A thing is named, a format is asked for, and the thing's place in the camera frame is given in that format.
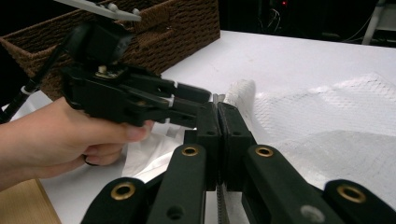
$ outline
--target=white table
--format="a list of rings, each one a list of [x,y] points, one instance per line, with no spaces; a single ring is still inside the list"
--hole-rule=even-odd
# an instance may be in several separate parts
[[[163,72],[163,78],[224,93],[242,78],[254,80],[257,91],[282,91],[372,72],[396,83],[396,49],[221,31],[219,40]],[[39,92],[18,116],[49,101]],[[102,187],[120,177],[122,168],[123,160],[107,167],[83,166],[42,183],[62,223],[75,224]],[[215,223],[213,194],[207,199],[206,223]]]

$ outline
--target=human hand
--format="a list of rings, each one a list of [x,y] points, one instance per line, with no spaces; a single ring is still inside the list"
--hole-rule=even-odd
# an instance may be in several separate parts
[[[152,126],[150,120],[135,127],[91,118],[60,98],[0,125],[0,190],[7,188],[4,178],[12,186],[71,171],[84,164],[82,155],[91,164],[108,165],[117,160],[124,144],[143,140]]]

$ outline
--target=brown woven basket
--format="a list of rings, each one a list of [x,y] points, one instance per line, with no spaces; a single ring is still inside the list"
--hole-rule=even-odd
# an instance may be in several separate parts
[[[116,0],[120,10],[140,10],[142,21],[122,22],[134,38],[121,58],[161,72],[219,38],[218,0]],[[76,10],[0,37],[0,43],[29,77],[33,77],[55,47],[76,26],[93,21],[90,12]],[[63,55],[44,78],[40,90],[51,100],[62,96],[59,68],[72,60]]]

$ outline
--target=wooden surface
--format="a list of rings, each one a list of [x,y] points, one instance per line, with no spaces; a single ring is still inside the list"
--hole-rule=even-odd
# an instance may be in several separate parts
[[[39,180],[0,192],[0,223],[61,223]]]

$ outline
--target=wicker basket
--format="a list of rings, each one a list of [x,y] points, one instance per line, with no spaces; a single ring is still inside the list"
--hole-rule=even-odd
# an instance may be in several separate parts
[[[111,2],[124,11],[138,8],[142,17],[140,22],[118,21],[134,34],[121,61],[143,66],[157,75],[219,38],[218,0]],[[0,43],[32,77],[73,28],[93,20],[90,12],[76,10],[0,37]],[[68,55],[63,55],[44,78],[40,89],[51,100],[62,96],[59,68],[71,62]]]

